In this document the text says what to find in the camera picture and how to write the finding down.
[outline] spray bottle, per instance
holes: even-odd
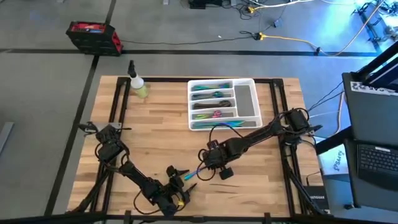
[[[147,87],[145,86],[144,80],[138,76],[133,60],[130,60],[129,70],[127,71],[127,73],[130,75],[131,87],[137,93],[138,97],[139,98],[147,97],[148,95]]]

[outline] gray concrete floor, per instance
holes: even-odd
[[[281,3],[269,0],[268,4]],[[6,0],[0,4],[0,49],[74,49],[65,31],[71,21],[102,22],[108,13],[107,0]],[[268,35],[306,39],[326,51],[341,50],[360,29],[353,7],[321,1],[288,6],[283,26],[271,27]],[[282,9],[267,9],[260,25],[265,28],[278,18]],[[233,9],[189,10],[179,0],[163,6],[161,0],[117,0],[111,24],[121,39],[142,42],[198,42],[240,37],[240,30],[257,32],[259,18],[242,21]],[[349,52],[375,52],[364,31],[347,49]],[[252,39],[201,45],[124,44],[125,49],[164,50],[265,50],[308,52],[300,42]],[[76,113],[92,56],[81,54],[0,53],[0,126],[16,123],[0,155],[0,219],[42,215],[49,199],[57,169]],[[89,119],[102,75],[125,75],[127,63],[134,59],[141,75],[297,77],[309,108],[341,81],[341,73],[357,71],[370,57],[308,57],[254,55],[122,55],[100,57],[81,122]],[[311,115],[336,111],[338,99],[319,106]],[[317,116],[313,124],[324,128],[327,137],[336,130],[336,114]],[[349,125],[343,107],[342,127]],[[77,169],[83,136],[77,135],[68,169],[55,207],[62,213]],[[339,217],[392,222],[398,213],[362,208],[343,210],[349,202],[349,185],[326,180],[332,212]]]

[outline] wooden tabletop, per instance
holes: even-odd
[[[91,121],[108,122],[116,80],[115,76],[102,76]],[[289,108],[304,108],[299,80],[285,78],[284,83]],[[193,171],[197,168],[197,154],[200,149],[206,148],[208,132],[188,129],[187,83],[156,82],[147,83],[147,87],[149,96],[146,99],[140,99],[133,91],[130,92],[124,127],[132,130],[123,131],[121,139],[130,148],[131,159],[136,167],[146,176],[166,184],[168,178],[165,171],[169,165],[180,170]],[[263,123],[267,124],[274,117],[269,84],[258,83],[256,88]],[[281,108],[280,96],[277,95]],[[253,129],[239,130],[242,135],[251,131]],[[235,137],[231,130],[213,133],[213,139],[219,141],[231,137]],[[97,143],[94,136],[88,136],[85,140],[68,210],[75,208],[94,185],[98,169],[98,160],[94,155]],[[297,155],[302,180],[305,181],[306,175],[319,171],[317,156],[309,144],[300,144]],[[176,215],[261,217],[264,212],[270,212],[273,217],[289,216],[277,138],[251,147],[240,159],[228,165],[233,168],[234,176],[226,180],[216,175],[207,182],[197,177],[185,182],[185,189],[194,183],[198,185],[192,191],[191,202]],[[210,174],[207,170],[201,172],[203,177]],[[310,182],[322,185],[319,175],[312,175]],[[138,215],[132,205],[138,191],[138,186],[131,180],[116,174],[108,213],[122,215],[125,210],[131,210]],[[299,211],[295,189],[294,194],[296,211]],[[99,198],[98,210],[102,207],[102,196]],[[143,196],[137,199],[137,206],[143,212],[158,209]]]

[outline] wooden table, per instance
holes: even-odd
[[[108,122],[116,80],[117,77],[114,76],[101,78],[91,121]],[[304,108],[299,80],[285,78],[284,84],[289,108]],[[165,170],[169,165],[191,171],[197,168],[197,154],[200,149],[206,148],[208,132],[188,129],[186,83],[153,82],[147,83],[147,86],[149,96],[146,99],[140,99],[130,91],[124,127],[132,130],[123,132],[122,141],[130,148],[131,159],[138,169],[165,184]],[[263,123],[267,124],[274,117],[269,84],[256,84],[256,88]],[[239,130],[242,135],[251,131],[253,129]],[[230,130],[217,130],[213,133],[213,139],[219,141],[234,136],[235,133]],[[94,136],[88,136],[85,140],[68,204],[69,210],[75,208],[94,185],[98,169],[94,155],[97,143]],[[319,171],[315,150],[309,144],[300,144],[297,155],[302,180],[305,181],[306,175]],[[240,159],[228,165],[234,170],[234,176],[229,179],[221,180],[216,175],[208,182],[202,182],[197,177],[186,182],[185,188],[193,183],[198,185],[192,192],[191,202],[176,215],[261,217],[264,212],[269,212],[272,217],[289,216],[277,138],[251,147]],[[206,177],[210,171],[203,171],[201,175]],[[322,185],[319,175],[312,175],[310,182]],[[132,181],[116,174],[108,213],[123,215],[125,210],[131,210],[137,215],[132,201],[138,191],[138,186]],[[297,191],[294,189],[293,193],[295,208],[299,211]],[[98,210],[102,207],[101,197],[103,194],[99,198]],[[143,196],[137,199],[137,206],[144,212],[158,209]]]

